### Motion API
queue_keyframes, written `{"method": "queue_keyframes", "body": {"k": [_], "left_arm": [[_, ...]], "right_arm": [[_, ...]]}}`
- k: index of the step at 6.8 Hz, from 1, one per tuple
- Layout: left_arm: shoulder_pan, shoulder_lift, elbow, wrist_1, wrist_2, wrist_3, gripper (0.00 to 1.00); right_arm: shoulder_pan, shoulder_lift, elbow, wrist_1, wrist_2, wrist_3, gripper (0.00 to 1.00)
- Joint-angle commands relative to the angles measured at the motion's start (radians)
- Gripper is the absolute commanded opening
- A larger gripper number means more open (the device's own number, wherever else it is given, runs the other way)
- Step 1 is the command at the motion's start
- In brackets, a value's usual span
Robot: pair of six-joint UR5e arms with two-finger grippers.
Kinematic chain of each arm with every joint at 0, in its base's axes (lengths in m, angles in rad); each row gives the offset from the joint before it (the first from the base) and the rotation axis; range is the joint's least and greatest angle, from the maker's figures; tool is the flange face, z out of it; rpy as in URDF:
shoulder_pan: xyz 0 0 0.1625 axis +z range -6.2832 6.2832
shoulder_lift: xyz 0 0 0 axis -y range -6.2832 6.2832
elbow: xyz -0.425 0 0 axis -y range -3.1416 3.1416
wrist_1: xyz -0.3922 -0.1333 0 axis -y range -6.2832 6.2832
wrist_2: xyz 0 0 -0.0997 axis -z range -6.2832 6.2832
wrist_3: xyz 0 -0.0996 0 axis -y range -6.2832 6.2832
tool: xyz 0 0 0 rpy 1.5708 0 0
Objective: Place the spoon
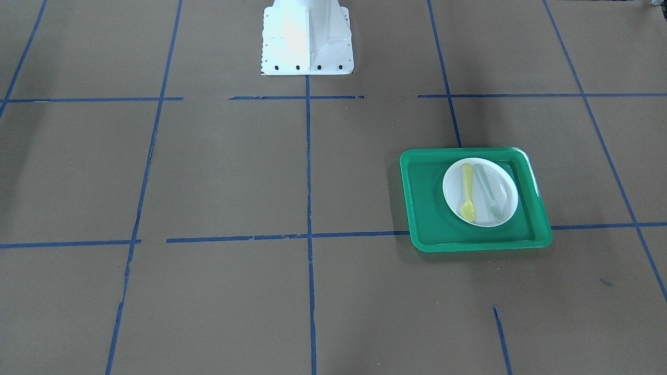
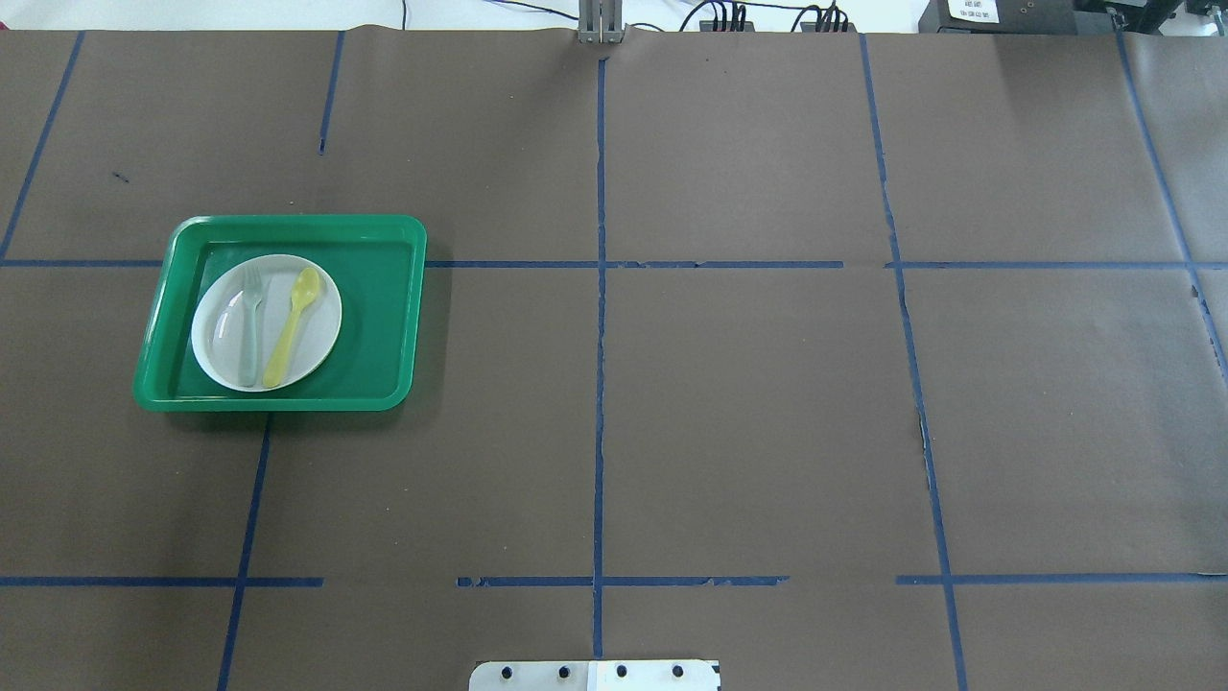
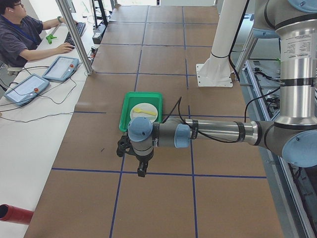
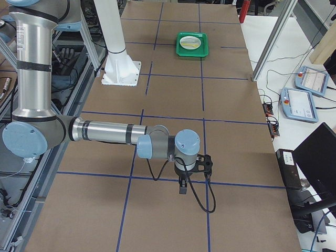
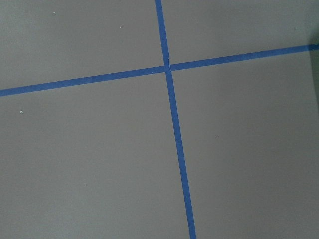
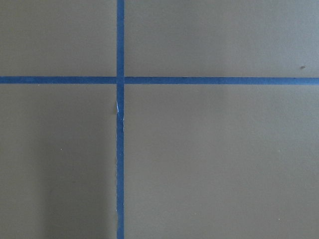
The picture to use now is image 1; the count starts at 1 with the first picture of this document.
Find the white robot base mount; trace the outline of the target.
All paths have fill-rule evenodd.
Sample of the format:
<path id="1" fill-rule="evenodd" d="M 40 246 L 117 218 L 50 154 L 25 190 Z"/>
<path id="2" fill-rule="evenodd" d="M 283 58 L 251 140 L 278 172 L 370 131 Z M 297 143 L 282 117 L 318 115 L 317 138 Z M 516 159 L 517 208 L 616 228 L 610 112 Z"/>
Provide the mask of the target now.
<path id="1" fill-rule="evenodd" d="M 274 1 L 264 9 L 261 74 L 354 71 L 350 12 L 338 1 Z"/>

